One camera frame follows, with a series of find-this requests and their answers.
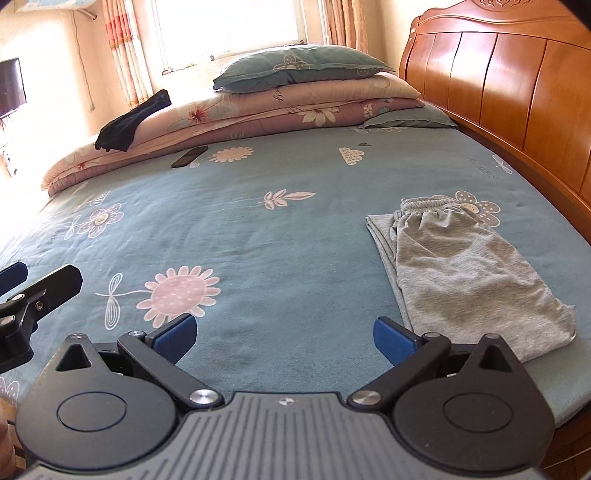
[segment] air conditioner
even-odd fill
[[[77,10],[87,8],[96,0],[15,0],[17,12],[31,12],[35,10]]]

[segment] window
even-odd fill
[[[306,42],[300,0],[152,0],[152,7],[165,72]]]

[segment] blue bedsheet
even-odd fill
[[[22,400],[69,333],[114,341],[193,312],[199,336],[179,365],[224,395],[348,395],[389,368],[374,319],[400,321],[365,217],[463,191],[474,208],[500,207],[498,232],[576,305],[576,340],[527,364],[557,422],[591,399],[591,247],[474,140],[453,129],[334,128],[210,145],[193,168],[171,169],[182,154],[61,192],[4,248],[0,265],[26,262],[31,281],[70,263],[84,284],[40,322],[34,359],[6,373],[0,393]]]

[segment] gray ribbed surface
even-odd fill
[[[21,478],[72,480],[73,476],[39,467]],[[334,394],[249,393],[237,393],[220,410],[187,416],[175,439],[144,463],[92,477],[93,480],[443,478],[460,477],[423,465],[398,445],[382,417],[356,413],[342,406]],[[540,478],[535,472],[506,477]]]

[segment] folded quilt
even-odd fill
[[[344,105],[324,103],[289,107],[217,122],[209,122],[171,132],[132,147],[127,152],[112,152],[64,169],[47,184],[54,195],[76,183],[149,158],[179,152],[186,148],[227,140],[272,135],[309,128],[350,127],[359,125],[374,112],[421,107],[410,98],[372,99]]]
[[[360,80],[298,83],[264,92],[214,92],[206,98],[184,105],[173,105],[151,115],[138,126],[128,152],[135,155],[137,149],[142,148],[146,142],[185,129],[193,129],[191,135],[195,136],[252,118],[277,116],[306,109],[334,108],[377,98],[416,99],[419,95],[419,92],[408,83],[386,72]],[[41,188],[47,190],[57,176],[72,167],[99,157],[113,158],[111,155],[121,154],[116,151],[96,151],[95,141],[96,137],[88,139],[85,144],[58,160],[45,174]]]

